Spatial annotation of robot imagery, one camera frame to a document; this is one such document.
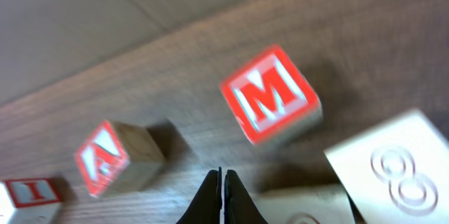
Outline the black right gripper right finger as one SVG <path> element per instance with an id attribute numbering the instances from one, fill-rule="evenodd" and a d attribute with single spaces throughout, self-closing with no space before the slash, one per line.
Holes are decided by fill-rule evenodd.
<path id="1" fill-rule="evenodd" d="M 225 224 L 267 224 L 235 170 L 227 171 L 224 183 Z"/>

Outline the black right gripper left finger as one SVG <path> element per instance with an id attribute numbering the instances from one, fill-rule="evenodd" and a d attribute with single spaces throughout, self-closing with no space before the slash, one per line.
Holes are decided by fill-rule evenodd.
<path id="1" fill-rule="evenodd" d="M 222 169 L 210 170 L 177 224 L 219 224 L 222 208 Z"/>

